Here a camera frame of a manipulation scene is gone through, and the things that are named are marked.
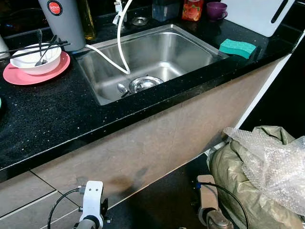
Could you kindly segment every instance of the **green sack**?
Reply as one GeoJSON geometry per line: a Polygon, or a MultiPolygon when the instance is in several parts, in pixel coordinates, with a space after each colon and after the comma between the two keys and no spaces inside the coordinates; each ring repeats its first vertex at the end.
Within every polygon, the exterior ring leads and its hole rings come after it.
{"type": "MultiPolygon", "coordinates": [[[[282,127],[256,127],[268,135],[278,138],[284,145],[294,141],[282,127]]],[[[255,188],[244,175],[243,162],[239,153],[246,151],[237,141],[232,140],[216,151],[210,159],[209,168],[215,183],[231,191],[245,207],[251,229],[302,229],[300,217],[269,199],[255,188]]],[[[245,229],[244,214],[238,203],[228,194],[219,190],[219,199],[240,229],[245,229]]]]}

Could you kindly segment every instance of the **bubble wrap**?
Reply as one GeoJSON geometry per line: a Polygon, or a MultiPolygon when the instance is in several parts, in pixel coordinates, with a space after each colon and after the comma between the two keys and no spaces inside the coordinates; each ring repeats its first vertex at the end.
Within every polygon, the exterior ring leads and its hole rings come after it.
{"type": "Polygon", "coordinates": [[[262,130],[226,128],[244,148],[243,171],[262,193],[292,212],[305,216],[305,136],[287,144],[262,130]]]}

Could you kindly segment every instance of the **white bowl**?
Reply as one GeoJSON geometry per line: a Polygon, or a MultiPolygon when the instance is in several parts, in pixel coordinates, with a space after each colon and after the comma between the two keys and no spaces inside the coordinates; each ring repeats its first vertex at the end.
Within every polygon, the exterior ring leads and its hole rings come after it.
{"type": "MultiPolygon", "coordinates": [[[[29,47],[29,49],[17,51],[13,54],[13,56],[22,54],[25,52],[39,50],[39,48],[32,48],[32,49],[30,48],[31,46],[36,46],[36,45],[38,45],[38,44],[26,46],[26,48],[29,47]]],[[[39,61],[39,59],[40,59],[40,52],[36,52],[36,53],[29,54],[29,55],[13,58],[10,60],[10,63],[13,66],[23,70],[25,73],[30,74],[30,75],[45,74],[45,73],[48,73],[48,72],[54,70],[59,65],[59,63],[61,61],[61,48],[57,47],[57,48],[47,50],[46,54],[42,58],[42,60],[46,60],[47,63],[39,65],[39,66],[35,66],[35,64],[39,61]]]]}

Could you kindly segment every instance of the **purple cup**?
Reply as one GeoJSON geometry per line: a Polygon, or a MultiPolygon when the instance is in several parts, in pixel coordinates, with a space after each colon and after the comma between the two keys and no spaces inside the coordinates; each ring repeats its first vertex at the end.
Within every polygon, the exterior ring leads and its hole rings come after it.
{"type": "Polygon", "coordinates": [[[207,15],[211,21],[221,20],[228,16],[226,9],[227,5],[222,2],[213,1],[206,4],[207,15]]]}

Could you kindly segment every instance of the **white hose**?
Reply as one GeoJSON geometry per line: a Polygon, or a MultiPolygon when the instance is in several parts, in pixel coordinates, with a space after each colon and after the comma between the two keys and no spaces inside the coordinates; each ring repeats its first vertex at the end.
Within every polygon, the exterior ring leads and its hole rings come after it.
{"type": "Polygon", "coordinates": [[[117,32],[117,43],[118,43],[119,53],[120,53],[121,60],[122,60],[122,62],[123,62],[123,64],[124,64],[126,69],[123,69],[122,67],[117,65],[115,62],[110,60],[104,53],[102,53],[97,48],[95,48],[95,47],[93,47],[91,45],[86,44],[87,48],[96,51],[99,55],[101,55],[103,58],[105,58],[106,61],[111,63],[114,67],[116,67],[117,69],[119,69],[120,71],[122,71],[125,74],[130,74],[130,69],[128,67],[128,64],[127,64],[127,62],[125,60],[125,57],[124,57],[124,53],[122,51],[122,46],[121,46],[121,27],[122,27],[122,24],[123,24],[124,16],[125,16],[125,14],[126,14],[126,12],[128,10],[128,7],[130,6],[131,2],[132,2],[132,0],[128,0],[126,6],[123,9],[123,12],[120,14],[120,20],[119,20],[118,32],[117,32]]]}

